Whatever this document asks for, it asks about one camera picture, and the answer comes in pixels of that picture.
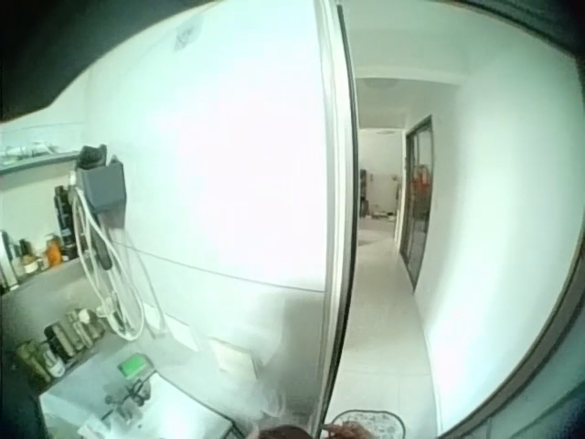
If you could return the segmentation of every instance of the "wall-mounted holder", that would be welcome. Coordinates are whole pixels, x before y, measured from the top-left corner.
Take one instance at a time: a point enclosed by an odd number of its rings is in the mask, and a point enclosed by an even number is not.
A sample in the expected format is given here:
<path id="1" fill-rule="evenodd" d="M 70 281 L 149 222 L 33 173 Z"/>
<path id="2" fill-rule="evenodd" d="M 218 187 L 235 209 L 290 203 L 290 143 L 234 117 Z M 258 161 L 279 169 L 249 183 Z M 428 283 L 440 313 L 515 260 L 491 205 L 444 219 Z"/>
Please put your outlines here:
<path id="1" fill-rule="evenodd" d="M 77 181 L 94 215 L 126 205 L 124 166 L 116 159 L 106 166 L 93 169 L 78 168 Z"/>

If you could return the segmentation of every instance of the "green soap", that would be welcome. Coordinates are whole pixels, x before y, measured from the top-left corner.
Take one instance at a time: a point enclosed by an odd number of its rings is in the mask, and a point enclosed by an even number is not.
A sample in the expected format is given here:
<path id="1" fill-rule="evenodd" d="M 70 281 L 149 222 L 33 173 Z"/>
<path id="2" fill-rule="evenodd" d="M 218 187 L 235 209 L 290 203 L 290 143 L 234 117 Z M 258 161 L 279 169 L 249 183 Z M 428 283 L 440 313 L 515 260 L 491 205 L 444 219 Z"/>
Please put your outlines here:
<path id="1" fill-rule="evenodd" d="M 133 380 L 136 376 L 151 368 L 150 360 L 144 354 L 132 354 L 118 365 L 118 370 L 127 380 Z"/>

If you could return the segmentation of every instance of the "tiled floor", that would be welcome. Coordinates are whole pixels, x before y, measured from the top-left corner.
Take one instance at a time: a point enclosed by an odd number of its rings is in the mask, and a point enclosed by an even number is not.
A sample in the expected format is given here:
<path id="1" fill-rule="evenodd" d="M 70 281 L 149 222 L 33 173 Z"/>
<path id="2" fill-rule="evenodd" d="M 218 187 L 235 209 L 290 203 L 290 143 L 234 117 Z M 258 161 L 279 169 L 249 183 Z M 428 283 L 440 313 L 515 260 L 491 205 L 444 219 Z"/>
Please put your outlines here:
<path id="1" fill-rule="evenodd" d="M 327 414 L 386 410 L 407 437 L 436 436 L 431 370 L 412 286 L 393 223 L 361 220 L 346 342 Z"/>

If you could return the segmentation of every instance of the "white sink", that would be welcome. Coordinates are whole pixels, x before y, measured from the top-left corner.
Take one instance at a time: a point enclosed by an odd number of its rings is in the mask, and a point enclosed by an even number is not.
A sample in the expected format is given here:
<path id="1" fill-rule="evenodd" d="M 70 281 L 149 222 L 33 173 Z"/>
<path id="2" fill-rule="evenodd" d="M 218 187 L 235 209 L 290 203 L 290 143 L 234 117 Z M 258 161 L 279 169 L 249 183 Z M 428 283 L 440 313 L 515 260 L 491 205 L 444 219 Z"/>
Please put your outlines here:
<path id="1" fill-rule="evenodd" d="M 111 431 L 104 439 L 220 439 L 228 432 L 229 420 L 188 397 L 157 373 L 149 381 L 152 396 L 140 408 L 140 419 L 134 416 L 130 424 L 125 425 L 122 418 L 113 413 L 106 420 Z"/>

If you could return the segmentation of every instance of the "hair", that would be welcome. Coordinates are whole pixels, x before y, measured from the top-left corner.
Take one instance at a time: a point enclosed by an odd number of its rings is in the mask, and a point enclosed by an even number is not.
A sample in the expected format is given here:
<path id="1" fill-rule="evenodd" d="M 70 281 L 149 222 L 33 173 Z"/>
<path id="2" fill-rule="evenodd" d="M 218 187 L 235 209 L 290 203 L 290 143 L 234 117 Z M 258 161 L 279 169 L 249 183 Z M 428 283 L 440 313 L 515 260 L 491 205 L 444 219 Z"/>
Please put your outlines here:
<path id="1" fill-rule="evenodd" d="M 258 439 L 312 439 L 301 427 L 294 425 L 281 425 L 280 427 L 261 430 L 257 435 Z"/>

